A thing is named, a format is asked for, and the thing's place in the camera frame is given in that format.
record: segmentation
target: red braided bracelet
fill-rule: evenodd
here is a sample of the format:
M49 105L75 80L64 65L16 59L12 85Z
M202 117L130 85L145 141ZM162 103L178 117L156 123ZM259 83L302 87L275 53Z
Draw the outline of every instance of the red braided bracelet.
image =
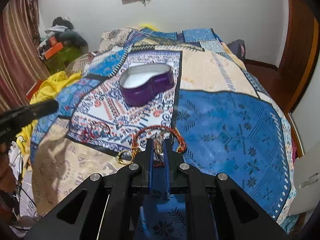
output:
M131 161L133 161L133 159L134 159L134 157L136 156L136 154L141 151L140 148L139 148L139 145L137 144L138 136L139 136L140 134L142 134L143 132L145 132L146 130L156 130L156 129L158 129L158 130L167 130L167 131L171 132L171 133L177 138L178 143L179 143L179 147L178 147L178 149L177 149L177 152L179 152L179 153L185 152L185 150L187 149L187 144L186 144L184 138L183 138L183 137L181 136L181 134L178 132L177 128L172 129L172 128L167 127L167 126L165 126L165 125L151 125L151 126L144 127L144 128L142 128L142 129L140 129L140 130L132 137L132 148L131 148L131 152L130 152L130 154L131 154L131 156L132 156L132 160L131 160ZM120 158L120 155L121 155L123 152L129 152L129 151L128 151L128 150L124 150L124 151L121 151L121 152L118 153L118 155L117 155L116 158L117 158L117 161L118 161L119 163L121 163L121 164L125 164L125 163L123 163L123 161L122 161L121 158Z

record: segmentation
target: gold ring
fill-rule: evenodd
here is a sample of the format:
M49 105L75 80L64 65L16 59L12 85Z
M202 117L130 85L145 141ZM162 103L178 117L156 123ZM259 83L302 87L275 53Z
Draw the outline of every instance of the gold ring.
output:
M122 155L122 153L125 153L125 152L130 153L131 160L129 161L129 163L132 163L132 162L133 162L133 159L134 159L133 154L132 154L131 151L129 151L129 150L122 150L122 151L119 152L119 153L117 154L117 156L116 156L117 162L120 163L120 164L122 164L122 165L127 165L127 164L129 164L129 163L125 163L125 162L122 160L122 158L120 158L120 156Z

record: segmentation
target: red curtain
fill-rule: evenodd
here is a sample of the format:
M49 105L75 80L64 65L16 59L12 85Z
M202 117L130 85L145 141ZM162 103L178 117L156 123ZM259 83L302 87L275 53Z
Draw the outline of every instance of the red curtain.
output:
M0 14L0 112L28 104L26 93L49 72L39 60L38 0L10 0Z

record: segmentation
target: metal screw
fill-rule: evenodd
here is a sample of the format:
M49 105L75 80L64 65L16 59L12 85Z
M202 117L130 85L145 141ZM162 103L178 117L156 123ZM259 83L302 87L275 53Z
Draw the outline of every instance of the metal screw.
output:
M182 169L182 170L187 170L187 169L190 168L190 166L189 166L188 163L181 163L179 167L180 167L180 169Z
M92 174L92 175L90 176L90 179L91 179L92 181L96 181L96 180L100 179L100 175L99 175L98 173L94 173L94 174Z
M139 165L137 163L131 163L129 165L129 169L132 171L135 171L137 168L139 168Z
M219 174L218 174L218 178L219 178L220 180L226 180L226 179L228 178L228 175L225 174L225 173L219 173Z

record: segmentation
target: patchwork bedspread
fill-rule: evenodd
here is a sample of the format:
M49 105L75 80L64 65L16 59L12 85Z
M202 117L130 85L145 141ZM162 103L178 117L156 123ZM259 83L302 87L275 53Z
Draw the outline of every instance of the patchwork bedspread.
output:
M281 224L296 194L290 125L257 79L224 47L212 29L103 33L100 54L87 64L82 79L57 96L58 112L41 118L33 132L38 213L49 212L90 174L115 173L122 165L114 156L130 148L132 135L164 124L177 127L185 138L186 163L207 174L227 173ZM119 90L121 74L150 63L170 65L174 87L145 106L127 106ZM142 134L140 147L156 133ZM163 172L156 172L135 236L185 239L184 197L168 194Z

